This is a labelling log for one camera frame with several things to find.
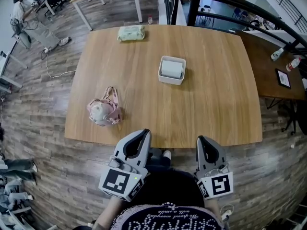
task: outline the plastic bottle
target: plastic bottle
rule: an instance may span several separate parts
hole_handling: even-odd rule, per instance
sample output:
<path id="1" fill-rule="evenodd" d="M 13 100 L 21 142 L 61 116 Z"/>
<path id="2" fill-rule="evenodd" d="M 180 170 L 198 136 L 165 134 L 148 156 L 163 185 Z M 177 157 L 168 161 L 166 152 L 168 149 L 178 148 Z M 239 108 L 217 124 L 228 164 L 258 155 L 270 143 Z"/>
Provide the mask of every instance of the plastic bottle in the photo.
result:
<path id="1" fill-rule="evenodd" d="M 287 71 L 291 71 L 293 68 L 296 68 L 301 62 L 301 58 L 296 58 L 292 60 L 288 65 L 286 65 Z"/>
<path id="2" fill-rule="evenodd" d="M 273 61 L 277 60 L 280 57 L 280 55 L 282 55 L 282 53 L 283 53 L 283 48 L 278 49 L 271 55 L 271 59 Z"/>
<path id="3" fill-rule="evenodd" d="M 148 16 L 148 24 L 151 25 L 153 23 L 153 18 L 151 15 Z"/>

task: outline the tissue box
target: tissue box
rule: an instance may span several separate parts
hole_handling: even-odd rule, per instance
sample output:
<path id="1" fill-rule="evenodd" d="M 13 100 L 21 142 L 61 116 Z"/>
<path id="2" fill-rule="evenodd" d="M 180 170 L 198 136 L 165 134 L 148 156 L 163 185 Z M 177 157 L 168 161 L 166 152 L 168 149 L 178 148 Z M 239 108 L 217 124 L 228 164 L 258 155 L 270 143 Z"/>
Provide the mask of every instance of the tissue box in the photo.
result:
<path id="1" fill-rule="evenodd" d="M 176 62 L 176 63 L 181 63 L 182 64 L 182 74 L 181 74 L 181 78 L 180 79 L 162 76 L 161 68 L 162 68 L 162 63 L 163 63 L 164 60 L 165 61 L 171 61 L 171 62 Z M 186 64 L 187 63 L 186 63 L 185 59 L 171 57 L 171 56 L 162 56 L 161 62 L 160 62 L 160 67 L 159 67 L 159 71 L 158 71 L 159 81 L 160 82 L 165 82 L 165 83 L 170 83 L 170 84 L 175 84 L 175 85 L 182 84 L 182 81 L 184 80 L 184 76 L 185 76 Z"/>
<path id="2" fill-rule="evenodd" d="M 118 41 L 143 40 L 145 30 L 143 25 L 122 26 L 118 31 Z"/>

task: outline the white pants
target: white pants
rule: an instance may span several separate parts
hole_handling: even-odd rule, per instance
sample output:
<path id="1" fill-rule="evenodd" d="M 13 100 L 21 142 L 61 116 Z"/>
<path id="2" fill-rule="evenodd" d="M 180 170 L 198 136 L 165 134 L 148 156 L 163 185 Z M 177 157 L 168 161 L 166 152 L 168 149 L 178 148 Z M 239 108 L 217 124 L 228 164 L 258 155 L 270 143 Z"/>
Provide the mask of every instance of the white pants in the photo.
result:
<path id="1" fill-rule="evenodd" d="M 49 50 L 55 48 L 60 42 L 48 27 L 44 26 L 41 22 L 37 24 L 36 18 L 24 23 L 24 31 Z"/>

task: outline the metal railing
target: metal railing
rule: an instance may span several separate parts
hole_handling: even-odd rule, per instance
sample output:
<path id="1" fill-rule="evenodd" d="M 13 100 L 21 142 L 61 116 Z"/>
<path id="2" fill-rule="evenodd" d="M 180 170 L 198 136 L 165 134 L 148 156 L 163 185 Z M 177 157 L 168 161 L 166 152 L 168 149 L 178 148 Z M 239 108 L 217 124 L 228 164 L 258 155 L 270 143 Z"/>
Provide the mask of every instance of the metal railing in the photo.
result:
<path id="1" fill-rule="evenodd" d="M 169 24 L 176 24 L 178 1 L 179 0 L 172 0 L 172 7 L 174 7 L 174 12 L 173 12 L 173 15 L 171 16 L 171 21 L 170 21 Z M 188 26 L 195 26 L 197 16 L 212 17 L 212 18 L 219 19 L 219 20 L 233 22 L 233 23 L 243 25 L 245 27 L 252 28 L 254 30 L 260 31 L 260 32 L 262 32 L 262 33 L 282 42 L 283 44 L 285 44 L 285 49 L 296 51 L 298 54 L 306 57 L 305 53 L 303 53 L 299 49 L 297 49 L 296 46 L 301 43 L 303 45 L 303 47 L 307 48 L 307 42 L 296 31 L 294 31 L 290 26 L 288 26 L 286 23 L 281 21 L 279 18 L 277 18 L 273 14 L 267 12 L 263 8 L 255 5 L 253 3 L 250 3 L 246 0 L 214 0 L 214 1 L 229 4 L 229 5 L 232 5 L 234 7 L 241 8 L 241 9 L 247 11 L 247 12 L 256 14 L 256 15 L 262 17 L 263 19 L 273 23 L 276 27 L 278 27 L 278 28 L 284 30 L 285 32 L 287 32 L 290 36 L 292 36 L 295 39 L 295 41 L 292 42 L 292 43 L 287 42 L 287 41 L 283 40 L 282 38 L 278 37 L 277 35 L 272 34 L 268 30 L 261 29 L 257 26 L 254 26 L 254 25 L 252 25 L 252 24 L 250 24 L 246 21 L 240 20 L 240 19 L 238 20 L 238 19 L 235 19 L 235 18 L 231 18 L 231 17 L 219 15 L 219 14 L 198 11 L 200 0 L 191 0 L 187 25 Z"/>
<path id="2" fill-rule="evenodd" d="M 293 20 L 300 32 L 307 33 L 307 21 L 290 0 L 276 0 Z"/>

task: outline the white sneaker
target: white sneaker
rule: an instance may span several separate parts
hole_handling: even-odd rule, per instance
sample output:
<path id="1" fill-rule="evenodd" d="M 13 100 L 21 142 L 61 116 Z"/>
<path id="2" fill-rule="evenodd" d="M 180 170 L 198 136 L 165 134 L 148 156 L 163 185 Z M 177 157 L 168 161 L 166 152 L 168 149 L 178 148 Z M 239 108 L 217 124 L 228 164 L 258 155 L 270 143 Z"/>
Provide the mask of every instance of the white sneaker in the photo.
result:
<path id="1" fill-rule="evenodd" d="M 163 153 L 163 157 L 167 157 L 167 158 L 171 159 L 172 158 L 172 153 L 169 150 L 166 150 Z"/>
<path id="2" fill-rule="evenodd" d="M 38 170 L 37 170 L 37 166 L 36 166 L 34 163 L 33 163 L 32 170 L 34 170 L 35 172 L 38 172 Z"/>
<path id="3" fill-rule="evenodd" d="M 70 36 L 65 37 L 65 38 L 60 40 L 59 46 L 64 46 L 65 44 L 69 43 L 70 41 L 71 41 L 71 37 Z"/>

